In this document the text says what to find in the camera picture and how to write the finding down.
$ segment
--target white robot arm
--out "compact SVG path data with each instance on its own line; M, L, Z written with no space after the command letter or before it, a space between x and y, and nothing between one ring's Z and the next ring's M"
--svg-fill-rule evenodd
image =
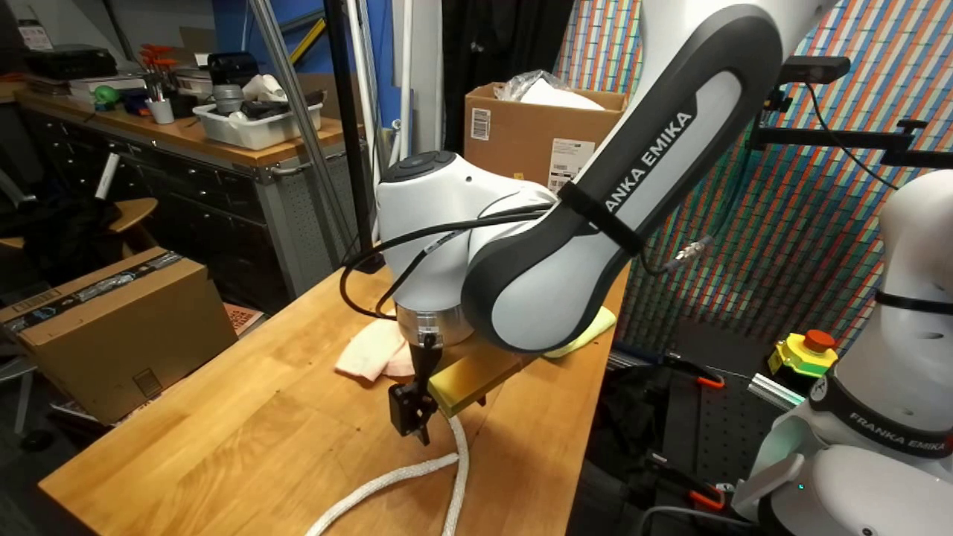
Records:
M459 311L507 348L535 354L574 339L647 234L756 117L784 61L831 4L644 0L647 68L619 126L543 217L476 237L479 247L462 237L415 265L397 290L401 326L421 330L409 339L432 339L434 326L462 318ZM380 240L470 220L493 207L493 192L520 189L452 155L416 155L379 189ZM401 274L440 240L383 260Z
M831 4L644 0L635 100L556 198L447 152L397 165L379 184L380 240L438 226L383 253L415 363L470 327L526 354L578 336L614 274L763 107ZM814 402L773 426L733 500L779 533L953 528L953 177L901 189L884 229L891 265L872 323ZM884 505L891 490L906 505Z
M930 174L881 214L879 308L809 402L773 423L736 512L791 533L953 528L953 174Z

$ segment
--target wall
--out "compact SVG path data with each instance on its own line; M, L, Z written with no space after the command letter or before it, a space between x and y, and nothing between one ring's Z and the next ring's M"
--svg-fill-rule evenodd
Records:
M178 28L215 31L212 0L112 0L112 13L135 53L144 42L181 46Z
M636 0L578 0L556 76L583 91L636 82ZM894 132L896 120L930 120L916 149L953 152L953 7L949 0L837 4L799 53L851 56L849 77L820 88L831 129ZM805 88L790 88L791 110L763 126L820 129ZM901 184L927 171L881 167L881 152L857 159ZM741 141L724 155L677 214L651 237L651 265L708 237L739 181ZM870 315L881 274L876 214L887 189L840 149L769 146L748 165L748 189L720 241L672 274L635 268L623 339L666 347L678 323L776 339L829 327L851 339Z
M75 0L7 0L13 15L35 19L54 46L96 46L108 49L117 61L120 42L112 40L109 22L102 4Z

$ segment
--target workbench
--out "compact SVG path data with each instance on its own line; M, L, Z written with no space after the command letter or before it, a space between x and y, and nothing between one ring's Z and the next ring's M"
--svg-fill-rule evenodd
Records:
M78 189L96 192L117 152L123 161L109 198L154 198L152 237L209 265L227 302L275 314L327 278L351 244L355 213L336 120L322 120L327 177L315 180L295 141L239 149L205 141L193 117L154 126L30 91L15 92L15 101L48 174ZM330 184L319 184L324 193L315 199L310 181Z
M388 283L383 272L355 274L351 296L376 305ZM452 451L440 417L429 448L394 433L391 381L370 387L333 374L365 323L327 278L54 470L42 493L96 533L307 533L365 479ZM566 533L610 344L607 330L562 360L534 360L462 412L462 536ZM464 353L499 348L476 339ZM330 533L440 533L452 473L376 496Z
M24 91L21 77L0 76L0 106L13 106L15 92L21 92L21 91Z

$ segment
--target white box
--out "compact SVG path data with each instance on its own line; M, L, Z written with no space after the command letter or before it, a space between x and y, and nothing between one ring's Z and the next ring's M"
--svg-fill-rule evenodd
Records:
M322 106L307 107L315 132L322 129ZM228 120L215 114L215 106L193 107L197 120L209 141L240 146L240 149L264 149L284 141L298 137L298 122L291 114L269 117L269 120Z

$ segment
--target white cable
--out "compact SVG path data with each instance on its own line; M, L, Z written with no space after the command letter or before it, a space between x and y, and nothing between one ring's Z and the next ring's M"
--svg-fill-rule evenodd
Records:
M109 198L109 189L112 189L112 180L117 180L117 167L120 167L120 155L109 152L108 165L102 167L97 184L96 184L96 199L108 199Z
M380 478L364 484L349 497L336 500L307 530L307 536L324 536L333 522L339 522L349 511L355 511L365 497L379 496L380 490L391 490L391 485L404 484L404 479L421 479L421 478L434 473L440 467L459 464L456 467L456 479L452 479L452 497L449 497L447 522L443 522L443 536L452 536L456 525L459 525L459 516L462 516L462 508L464 508L464 493L468 493L468 478L470 478L470 451L468 451L468 435L464 435L464 426L459 423L459 417L449 417L449 433L452 433L452 445L456 445L459 452L447 452L440 458L429 458L429 461L421 461L421 464L397 467L391 473L380 473Z
M322 536L333 522L339 522L349 511L355 511L356 505L364 505L365 497L373 497L376 493L380 490L391 490L397 484L404 484L404 479L421 479L425 473L434 473L440 467L449 467L456 464L459 457L449 452L449 457L440 457L440 458L429 458L429 461L421 461L421 464L409 464L409 467L397 467L391 473L380 473L376 479L370 479L365 485L355 490L349 497L336 500L310 530L307 536Z
M452 479L449 511L443 522L443 536L456 533L459 512L464 511L468 479L470 479L470 448L459 417L449 417L449 433L452 433L459 461L456 461L456 479Z

